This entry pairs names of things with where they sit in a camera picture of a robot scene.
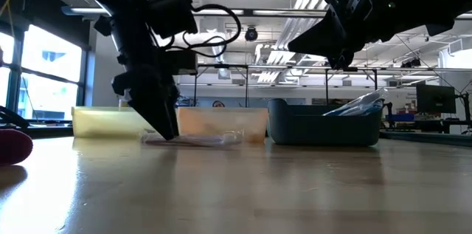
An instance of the wooden table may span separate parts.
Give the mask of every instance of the wooden table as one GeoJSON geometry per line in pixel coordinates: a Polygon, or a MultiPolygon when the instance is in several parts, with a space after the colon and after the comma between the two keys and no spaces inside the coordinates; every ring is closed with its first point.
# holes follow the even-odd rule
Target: wooden table
{"type": "Polygon", "coordinates": [[[37,140],[0,168],[0,233],[472,233],[472,150],[37,140]]]}

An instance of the plastic bag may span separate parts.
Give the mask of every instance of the plastic bag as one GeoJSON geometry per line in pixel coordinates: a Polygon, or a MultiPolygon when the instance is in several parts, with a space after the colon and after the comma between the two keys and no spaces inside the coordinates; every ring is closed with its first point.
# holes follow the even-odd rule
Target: plastic bag
{"type": "Polygon", "coordinates": [[[166,141],[156,132],[148,132],[141,136],[141,143],[147,145],[195,145],[195,146],[229,146],[238,145],[244,141],[244,130],[226,131],[221,135],[188,134],[166,141]]]}
{"type": "Polygon", "coordinates": [[[389,95],[386,89],[379,89],[372,93],[363,95],[341,108],[332,110],[323,116],[359,116],[377,112],[384,106],[383,100],[389,95]]]}

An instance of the fluorescent light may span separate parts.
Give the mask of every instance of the fluorescent light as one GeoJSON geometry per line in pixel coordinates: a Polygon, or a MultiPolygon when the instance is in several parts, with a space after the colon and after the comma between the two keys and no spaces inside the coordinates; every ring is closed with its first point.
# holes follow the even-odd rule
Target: fluorescent light
{"type": "Polygon", "coordinates": [[[308,78],[325,78],[326,75],[313,75],[313,74],[305,74],[303,75],[304,77],[308,77],[308,78]]]}
{"type": "Polygon", "coordinates": [[[272,17],[301,17],[301,18],[323,18],[326,15],[325,10],[254,10],[255,16],[272,17]]]}
{"type": "Polygon", "coordinates": [[[103,14],[107,11],[103,8],[70,8],[71,12],[77,14],[103,14]]]}
{"type": "MultiPolygon", "coordinates": [[[[243,10],[231,10],[236,16],[241,16],[244,14],[243,10]]],[[[214,9],[207,9],[201,10],[200,12],[193,12],[194,16],[201,16],[201,15],[211,15],[211,16],[227,16],[228,13],[223,10],[214,10],[214,9]]]]}
{"type": "Polygon", "coordinates": [[[326,61],[326,57],[318,55],[306,55],[303,57],[304,61],[326,61]]]}
{"type": "Polygon", "coordinates": [[[322,67],[322,66],[294,66],[293,68],[297,68],[297,69],[322,69],[322,70],[330,69],[328,67],[322,67]]]}
{"type": "Polygon", "coordinates": [[[462,15],[457,16],[456,19],[460,19],[460,20],[471,20],[471,19],[472,19],[472,13],[463,13],[462,15]]]}
{"type": "MultiPolygon", "coordinates": [[[[69,11],[73,14],[78,15],[89,15],[89,14],[107,14],[108,12],[103,8],[73,8],[73,7],[64,7],[64,11],[69,11]]],[[[244,14],[243,10],[232,10],[236,16],[241,16],[244,14]]],[[[228,13],[223,10],[201,10],[200,12],[192,12],[194,16],[227,16],[228,13]]]]}
{"type": "Polygon", "coordinates": [[[283,65],[249,65],[249,68],[254,68],[254,69],[285,69],[285,68],[288,68],[288,66],[283,66],[283,65]]]}

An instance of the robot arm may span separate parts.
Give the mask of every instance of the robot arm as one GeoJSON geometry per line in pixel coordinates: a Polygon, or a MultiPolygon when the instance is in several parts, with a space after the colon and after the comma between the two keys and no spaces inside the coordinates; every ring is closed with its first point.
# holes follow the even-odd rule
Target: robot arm
{"type": "Polygon", "coordinates": [[[103,35],[112,35],[120,53],[118,61],[125,68],[125,73],[116,76],[112,82],[114,92],[121,96],[128,95],[129,105],[166,140],[177,137],[175,104],[179,92],[173,75],[189,63],[190,66],[193,63],[195,70],[195,53],[166,52],[163,47],[158,48],[159,45],[153,42],[151,30],[163,38],[183,31],[196,33],[191,12],[192,0],[96,1],[108,11],[110,17],[100,18],[95,28],[103,35]],[[179,22],[167,24],[169,16],[178,18],[179,22]],[[169,63],[168,58],[174,57],[179,58],[180,62],[169,63]]]}
{"type": "Polygon", "coordinates": [[[430,36],[451,29],[472,10],[472,0],[325,0],[326,16],[293,40],[292,52],[327,57],[333,69],[346,69],[365,43],[426,25],[430,36]]]}

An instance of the translucent container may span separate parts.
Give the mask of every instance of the translucent container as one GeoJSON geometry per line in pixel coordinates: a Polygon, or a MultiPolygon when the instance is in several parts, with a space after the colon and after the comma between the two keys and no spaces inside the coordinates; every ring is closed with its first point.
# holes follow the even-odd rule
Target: translucent container
{"type": "Polygon", "coordinates": [[[243,131],[244,142],[263,143],[268,121],[267,109],[181,107],[177,114],[181,134],[218,136],[243,131]]]}
{"type": "Polygon", "coordinates": [[[75,107],[72,108],[74,136],[82,138],[137,138],[154,128],[132,108],[75,107]]]}

